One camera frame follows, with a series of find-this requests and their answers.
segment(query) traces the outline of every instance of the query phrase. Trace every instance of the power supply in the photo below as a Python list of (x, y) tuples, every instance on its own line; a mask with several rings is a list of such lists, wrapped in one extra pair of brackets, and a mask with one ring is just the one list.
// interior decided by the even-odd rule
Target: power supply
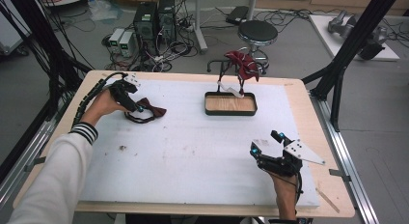
[(111, 51), (113, 53), (121, 53), (119, 43), (124, 31), (123, 28), (118, 28), (115, 30), (114, 34), (112, 34), (111, 38), (109, 38), (109, 45), (111, 45)]
[(120, 41), (120, 48), (123, 57), (132, 57), (136, 49), (135, 38), (132, 31), (125, 31)]
[(156, 2), (141, 2), (133, 18), (135, 33), (142, 40), (154, 40), (158, 33)]
[(175, 0), (159, 0), (159, 25), (162, 33), (162, 39), (168, 43), (177, 40)]

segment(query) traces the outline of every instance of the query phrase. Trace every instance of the white board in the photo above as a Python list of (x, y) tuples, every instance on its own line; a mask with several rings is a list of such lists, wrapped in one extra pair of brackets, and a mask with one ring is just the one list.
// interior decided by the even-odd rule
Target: white board
[[(325, 43), (328, 51), (331, 53), (331, 56), (335, 57), (338, 51), (340, 51), (341, 46), (344, 42), (344, 38), (338, 33), (329, 33), (328, 32), (328, 22), (333, 20), (336, 15), (316, 15), (310, 14), (310, 20), (314, 25), (315, 30), (318, 32), (322, 41)], [(343, 24), (345, 24), (350, 16), (346, 16), (343, 19)], [(385, 49), (380, 51), (371, 61), (397, 61), (399, 57), (391, 50), (387, 44), (382, 44)], [(359, 56), (355, 56), (355, 60), (363, 60)]]
[[(284, 86), (246, 84), (245, 91), (256, 96), (256, 115), (222, 117), (205, 114), (205, 93), (216, 91), (216, 82), (141, 84), (132, 98), (148, 98), (167, 113), (144, 125), (119, 111), (99, 121), (81, 201), (276, 205), (273, 182), (249, 151), (258, 139), (264, 154), (281, 156), (283, 146), (270, 136), (272, 129), (298, 138)], [(316, 207), (307, 162), (301, 172), (304, 194), (298, 206)]]

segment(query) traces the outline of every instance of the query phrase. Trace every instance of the computer tower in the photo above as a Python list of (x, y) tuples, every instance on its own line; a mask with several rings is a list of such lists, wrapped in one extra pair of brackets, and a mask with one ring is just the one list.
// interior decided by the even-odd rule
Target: computer tower
[(168, 43), (177, 40), (175, 0), (159, 0), (159, 30)]
[(156, 2), (141, 2), (133, 18), (133, 25), (138, 40), (155, 40), (159, 25)]

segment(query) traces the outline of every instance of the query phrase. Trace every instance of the black stool seat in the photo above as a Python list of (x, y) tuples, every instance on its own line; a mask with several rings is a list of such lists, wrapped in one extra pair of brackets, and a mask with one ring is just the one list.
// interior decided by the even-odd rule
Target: black stool seat
[(249, 20), (238, 26), (238, 36), (255, 45), (269, 45), (278, 36), (277, 29), (265, 21)]

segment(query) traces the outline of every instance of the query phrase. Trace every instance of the wooden tray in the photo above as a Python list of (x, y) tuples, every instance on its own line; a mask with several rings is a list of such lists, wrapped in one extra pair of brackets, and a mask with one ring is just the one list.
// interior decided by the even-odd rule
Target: wooden tray
[(206, 115), (210, 116), (254, 116), (258, 109), (252, 93), (244, 93), (244, 98), (237, 98), (226, 92), (205, 93), (204, 108)]

